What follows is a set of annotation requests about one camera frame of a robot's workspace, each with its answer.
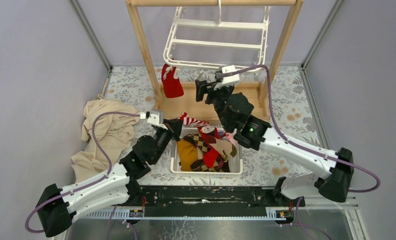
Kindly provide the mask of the pink patterned sock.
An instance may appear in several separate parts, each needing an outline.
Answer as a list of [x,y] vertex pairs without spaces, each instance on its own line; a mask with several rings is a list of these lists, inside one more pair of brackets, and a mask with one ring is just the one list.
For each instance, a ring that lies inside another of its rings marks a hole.
[[233,131],[233,132],[225,132],[224,134],[223,134],[223,136],[222,136],[222,139],[223,140],[227,140],[227,141],[229,141],[230,143],[232,143],[232,144],[236,144],[237,143],[237,141],[234,139],[234,136],[235,136],[235,134],[236,134],[236,129]]

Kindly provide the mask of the mustard yellow sock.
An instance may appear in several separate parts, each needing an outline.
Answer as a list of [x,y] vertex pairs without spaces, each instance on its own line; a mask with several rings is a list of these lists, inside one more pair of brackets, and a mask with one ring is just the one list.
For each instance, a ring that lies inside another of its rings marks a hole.
[[198,160],[196,146],[184,139],[178,141],[176,146],[180,158],[181,170],[183,172],[191,172],[191,165]]

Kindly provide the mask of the white plastic basket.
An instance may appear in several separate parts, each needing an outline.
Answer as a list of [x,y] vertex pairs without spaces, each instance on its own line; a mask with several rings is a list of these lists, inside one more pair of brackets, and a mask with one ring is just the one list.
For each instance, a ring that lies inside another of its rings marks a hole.
[[238,177],[243,173],[243,159],[242,159],[242,148],[237,143],[234,144],[237,148],[238,153],[235,157],[229,158],[228,167],[230,172],[205,172],[205,171],[182,171],[181,170],[181,160],[178,151],[178,147],[175,144],[171,150],[171,164],[170,170],[172,173],[180,176],[189,177],[220,177],[220,178],[233,178]]

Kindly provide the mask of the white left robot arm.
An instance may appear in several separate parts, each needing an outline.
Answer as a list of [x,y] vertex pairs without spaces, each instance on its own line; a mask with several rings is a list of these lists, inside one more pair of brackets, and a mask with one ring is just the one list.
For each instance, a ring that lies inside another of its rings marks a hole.
[[163,127],[155,128],[154,136],[141,136],[131,152],[110,170],[61,188],[56,184],[47,186],[36,204],[40,232],[54,237],[82,216],[101,208],[139,203],[142,189],[138,179],[151,171],[150,166],[159,161],[172,139],[179,139],[182,125],[180,119],[165,119]]

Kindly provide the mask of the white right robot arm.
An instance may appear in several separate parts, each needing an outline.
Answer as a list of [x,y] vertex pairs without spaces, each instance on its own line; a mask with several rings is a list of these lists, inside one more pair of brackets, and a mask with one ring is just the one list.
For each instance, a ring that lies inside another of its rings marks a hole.
[[281,177],[272,193],[274,203],[285,206],[291,200],[320,194],[326,199],[346,201],[354,168],[347,148],[334,151],[282,134],[268,122],[251,114],[253,105],[233,86],[216,87],[217,82],[195,81],[196,101],[213,105],[225,131],[234,133],[242,147],[276,154],[311,171],[297,178]]

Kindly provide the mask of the plain red sock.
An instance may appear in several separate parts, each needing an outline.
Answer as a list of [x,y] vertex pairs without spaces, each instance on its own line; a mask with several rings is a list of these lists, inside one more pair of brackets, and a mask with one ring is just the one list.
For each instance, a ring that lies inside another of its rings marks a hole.
[[176,67],[165,64],[161,70],[161,80],[164,94],[167,98],[178,98],[184,95],[179,78],[176,77]]

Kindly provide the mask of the beige sock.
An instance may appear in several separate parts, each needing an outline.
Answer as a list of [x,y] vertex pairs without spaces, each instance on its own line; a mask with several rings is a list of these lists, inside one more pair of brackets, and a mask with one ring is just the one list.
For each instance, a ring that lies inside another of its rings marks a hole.
[[212,135],[208,135],[206,140],[207,144],[219,153],[224,162],[227,162],[237,155],[237,148],[227,140],[218,139]]

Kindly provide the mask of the red bow sock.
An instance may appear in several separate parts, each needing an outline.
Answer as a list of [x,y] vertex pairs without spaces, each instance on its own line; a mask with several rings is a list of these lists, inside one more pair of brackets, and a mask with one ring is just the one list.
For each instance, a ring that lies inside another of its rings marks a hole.
[[208,168],[212,168],[219,156],[219,152],[211,146],[211,144],[216,143],[216,139],[218,139],[218,130],[212,125],[204,125],[199,126],[198,131],[208,147],[207,152],[203,156],[203,162]]

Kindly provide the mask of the wooden hanger stand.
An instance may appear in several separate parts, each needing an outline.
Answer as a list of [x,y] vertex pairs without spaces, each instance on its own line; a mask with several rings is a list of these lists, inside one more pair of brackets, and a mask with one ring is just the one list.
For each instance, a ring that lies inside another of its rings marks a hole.
[[[178,117],[182,112],[188,112],[192,117],[198,118],[203,121],[217,122],[218,117],[214,110],[204,103],[198,103],[194,99],[194,91],[197,90],[195,84],[191,82],[181,84],[185,88],[183,96],[168,98],[165,96],[167,90],[163,84],[159,83],[154,69],[154,64],[148,48],[147,39],[144,33],[139,7],[176,7],[175,16],[173,19],[172,27],[169,32],[166,47],[164,50],[164,58],[167,64],[173,67],[195,67],[199,69],[217,69],[221,66],[219,63],[204,63],[198,61],[182,61],[172,59],[170,53],[174,45],[190,45],[190,46],[208,46],[208,47],[225,47],[234,49],[248,49],[257,50],[259,60],[263,64],[265,62],[265,52],[267,48],[267,35],[269,27],[269,11],[271,7],[288,6],[289,11],[283,25],[281,35],[279,37],[276,50],[272,57],[269,73],[266,76],[264,83],[258,82],[245,82],[240,83],[235,88],[234,92],[243,91],[244,95],[248,97],[250,103],[255,106],[252,113],[258,117],[268,120],[272,113],[271,105],[271,84],[277,73],[280,61],[283,57],[287,44],[289,42],[291,33],[294,29],[295,23],[301,11],[302,0],[128,0],[126,1],[127,10],[131,19],[131,23],[142,53],[142,57],[150,77],[150,81],[155,93],[155,108],[164,111],[167,118]],[[207,20],[194,20],[185,19],[182,14],[187,7],[207,7],[217,6],[219,9],[222,7],[250,7],[258,6],[264,7],[264,18],[260,22],[231,22],[231,21],[207,21]],[[232,29],[232,30],[251,30],[261,32],[261,42],[259,44],[242,44],[242,43],[227,43],[227,42],[214,42],[214,41],[200,41],[200,40],[185,40],[176,37],[177,28],[195,27],[204,29]]]

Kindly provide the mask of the red white striped sock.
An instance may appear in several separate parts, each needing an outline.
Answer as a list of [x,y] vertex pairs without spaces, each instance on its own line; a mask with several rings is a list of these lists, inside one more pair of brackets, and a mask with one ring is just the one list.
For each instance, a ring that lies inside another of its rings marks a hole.
[[186,112],[184,112],[180,117],[179,117],[179,119],[182,121],[182,123],[183,123],[183,125],[184,126],[186,126],[186,127],[191,127],[191,128],[193,128],[193,127],[203,127],[203,126],[207,126],[207,125],[209,125],[210,123],[209,122],[207,122],[207,121],[202,121],[202,120],[198,120],[198,119],[195,119],[195,118],[193,118],[193,117],[190,117],[189,115],[188,115],[188,113],[186,113]]

